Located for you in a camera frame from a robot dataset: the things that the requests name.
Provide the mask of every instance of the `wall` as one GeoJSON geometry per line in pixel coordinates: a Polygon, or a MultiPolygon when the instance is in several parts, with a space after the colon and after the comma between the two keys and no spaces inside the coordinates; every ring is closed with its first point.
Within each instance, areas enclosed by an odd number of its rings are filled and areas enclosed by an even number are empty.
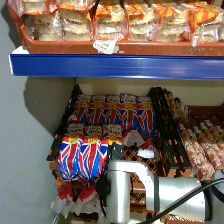
{"type": "MultiPolygon", "coordinates": [[[[20,45],[19,38],[5,1],[0,10],[0,223],[52,223],[50,204],[57,192],[45,159],[74,79],[13,77],[8,55],[20,45]]],[[[185,104],[224,101],[224,82],[82,78],[80,85],[87,94],[145,95],[150,86],[162,86],[185,104]]]]}

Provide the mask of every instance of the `shelf label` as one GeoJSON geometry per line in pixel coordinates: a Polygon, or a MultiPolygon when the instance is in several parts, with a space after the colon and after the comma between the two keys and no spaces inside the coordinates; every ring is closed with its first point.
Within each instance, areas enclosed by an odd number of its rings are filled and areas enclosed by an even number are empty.
{"type": "Polygon", "coordinates": [[[117,40],[96,40],[93,43],[93,47],[98,50],[99,53],[113,54],[115,53],[115,44],[117,40]]]}

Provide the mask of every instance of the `shelf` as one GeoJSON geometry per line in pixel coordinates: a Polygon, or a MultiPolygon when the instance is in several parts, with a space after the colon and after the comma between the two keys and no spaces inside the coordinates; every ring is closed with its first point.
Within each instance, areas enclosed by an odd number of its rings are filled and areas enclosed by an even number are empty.
{"type": "Polygon", "coordinates": [[[20,46],[9,61],[15,76],[224,80],[223,56],[29,54],[20,46]]]}

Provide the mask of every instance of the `packaged bread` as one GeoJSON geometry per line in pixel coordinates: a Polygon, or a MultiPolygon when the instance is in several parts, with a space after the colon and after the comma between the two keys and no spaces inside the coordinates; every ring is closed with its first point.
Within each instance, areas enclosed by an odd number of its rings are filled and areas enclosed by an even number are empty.
{"type": "Polygon", "coordinates": [[[148,41],[155,25],[153,9],[143,0],[125,0],[128,18],[128,40],[148,41]]]}
{"type": "Polygon", "coordinates": [[[207,2],[184,4],[190,10],[189,23],[193,33],[192,45],[199,42],[219,41],[224,10],[207,2]]]}
{"type": "Polygon", "coordinates": [[[56,0],[20,0],[20,10],[29,15],[51,13],[57,9],[56,5],[56,0]]]}
{"type": "Polygon", "coordinates": [[[61,41],[62,27],[57,11],[51,14],[29,16],[25,22],[26,28],[35,40],[61,41]]]}
{"type": "Polygon", "coordinates": [[[58,9],[65,41],[90,41],[92,23],[89,12],[58,9]]]}
{"type": "Polygon", "coordinates": [[[124,40],[127,33],[125,13],[119,0],[101,0],[95,14],[96,40],[124,40]]]}
{"type": "Polygon", "coordinates": [[[189,9],[176,3],[152,4],[159,17],[160,27],[154,37],[158,42],[176,42],[190,39],[189,9]]]}
{"type": "Polygon", "coordinates": [[[95,5],[94,0],[59,0],[58,8],[88,11],[95,5]]]}

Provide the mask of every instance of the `cardboard tray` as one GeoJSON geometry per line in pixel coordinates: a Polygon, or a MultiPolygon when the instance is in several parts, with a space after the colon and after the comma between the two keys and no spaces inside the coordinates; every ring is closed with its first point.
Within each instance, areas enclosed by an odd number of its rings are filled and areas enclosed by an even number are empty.
{"type": "MultiPolygon", "coordinates": [[[[32,54],[98,54],[93,41],[37,41],[28,34],[24,20],[8,4],[8,10],[15,23],[21,44],[32,54]]],[[[119,55],[161,55],[161,56],[224,56],[224,42],[200,43],[193,47],[190,42],[117,42],[119,55]]]]}

